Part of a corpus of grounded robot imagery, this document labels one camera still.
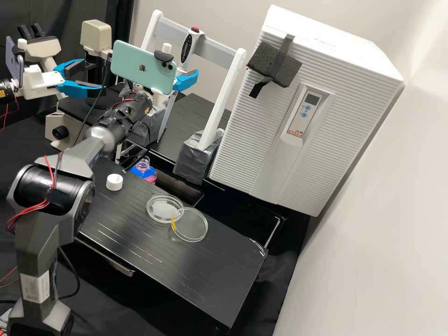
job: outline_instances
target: plastic bottle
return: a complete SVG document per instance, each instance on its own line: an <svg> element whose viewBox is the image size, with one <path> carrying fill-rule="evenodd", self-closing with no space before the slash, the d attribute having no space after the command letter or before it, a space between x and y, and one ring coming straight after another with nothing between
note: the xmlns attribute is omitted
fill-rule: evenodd
<svg viewBox="0 0 448 336"><path fill-rule="evenodd" d="M149 158L147 156L141 158L129 171L152 184L155 184L155 180L157 179L157 171L149 165Z"/></svg>

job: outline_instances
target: petri dish lid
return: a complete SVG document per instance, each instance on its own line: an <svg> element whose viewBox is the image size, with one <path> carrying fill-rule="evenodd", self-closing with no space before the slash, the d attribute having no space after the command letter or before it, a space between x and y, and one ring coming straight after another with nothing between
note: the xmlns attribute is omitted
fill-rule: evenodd
<svg viewBox="0 0 448 336"><path fill-rule="evenodd" d="M182 216L171 222L171 228L175 234L187 242L195 243L201 241L207 234L209 225L204 215L195 208L180 209Z"/></svg>
<svg viewBox="0 0 448 336"><path fill-rule="evenodd" d="M171 218L176 221L182 217L182 207L181 200L171 195L156 195L146 203L149 216L156 222L164 224L171 223Z"/></svg>

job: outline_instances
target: black foam block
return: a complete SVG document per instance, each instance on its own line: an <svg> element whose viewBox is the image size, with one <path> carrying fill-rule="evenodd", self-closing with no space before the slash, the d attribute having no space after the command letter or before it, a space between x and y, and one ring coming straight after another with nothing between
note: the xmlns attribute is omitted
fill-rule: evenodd
<svg viewBox="0 0 448 336"><path fill-rule="evenodd" d="M269 70L275 62L279 50L272 45L262 42L253 53L247 66L263 76L270 76ZM281 87L288 87L299 71L302 63L295 58L286 55L284 62L273 78L274 83Z"/></svg>

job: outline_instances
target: white bottle cap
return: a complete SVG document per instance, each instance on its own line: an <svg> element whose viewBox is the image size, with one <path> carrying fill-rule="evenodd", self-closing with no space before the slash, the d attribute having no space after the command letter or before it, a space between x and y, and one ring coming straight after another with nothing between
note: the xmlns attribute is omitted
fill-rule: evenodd
<svg viewBox="0 0 448 336"><path fill-rule="evenodd" d="M162 45L162 52L164 52L165 54L170 54L171 53L171 44L165 42Z"/></svg>
<svg viewBox="0 0 448 336"><path fill-rule="evenodd" d="M110 174L107 177L106 181L106 188L108 188L111 191L117 191L120 190L123 186L123 177L118 174Z"/></svg>

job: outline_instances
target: white appliance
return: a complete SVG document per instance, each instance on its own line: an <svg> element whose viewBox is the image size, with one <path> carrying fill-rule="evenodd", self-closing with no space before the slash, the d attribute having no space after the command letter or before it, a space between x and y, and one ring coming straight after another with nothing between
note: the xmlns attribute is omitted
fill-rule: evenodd
<svg viewBox="0 0 448 336"><path fill-rule="evenodd" d="M246 71L209 177L318 216L404 83L374 43L271 6L257 46L279 48L286 34L300 70L257 98L249 93L263 76Z"/></svg>

